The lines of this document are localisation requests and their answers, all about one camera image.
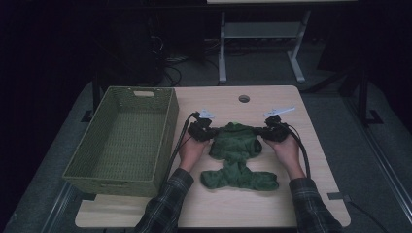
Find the forearm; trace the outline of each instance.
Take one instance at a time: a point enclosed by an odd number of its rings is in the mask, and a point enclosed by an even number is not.
[[[191,175],[177,169],[161,193],[148,203],[135,232],[176,232],[183,201],[192,184]]]
[[[342,231],[342,225],[327,209],[312,180],[294,179],[290,182],[290,189],[300,233]]]

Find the basket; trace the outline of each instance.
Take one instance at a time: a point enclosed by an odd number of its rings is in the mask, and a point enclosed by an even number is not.
[[[109,87],[63,179],[86,193],[156,196],[178,113],[173,88]]]

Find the dark green fabric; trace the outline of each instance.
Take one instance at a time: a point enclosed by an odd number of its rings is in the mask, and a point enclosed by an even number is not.
[[[252,172],[246,166],[248,158],[256,157],[261,152],[261,144],[253,127],[229,123],[221,128],[214,139],[209,154],[216,159],[224,159],[219,171],[204,171],[200,180],[210,189],[223,186],[269,191],[278,188],[276,175],[269,172]]]

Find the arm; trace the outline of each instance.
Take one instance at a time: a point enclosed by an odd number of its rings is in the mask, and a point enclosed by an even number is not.
[[[297,230],[303,232],[341,232],[337,221],[322,201],[315,182],[306,178],[299,163],[299,147],[289,135],[282,143],[264,140],[275,150],[279,161],[291,179],[291,189]]]
[[[197,142],[185,134],[179,156],[179,168],[167,181],[166,187],[147,205],[145,214],[135,227],[135,232],[176,232],[183,201],[193,184],[191,169],[200,159],[207,142]]]

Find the plaid sleeve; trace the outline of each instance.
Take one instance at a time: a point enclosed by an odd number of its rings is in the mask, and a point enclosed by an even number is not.
[[[135,232],[177,232],[182,204],[193,177],[178,168],[167,181],[164,190],[146,206],[145,214],[135,227]]]
[[[326,208],[314,181],[299,178],[292,180],[289,187],[299,233],[342,232],[342,225]]]

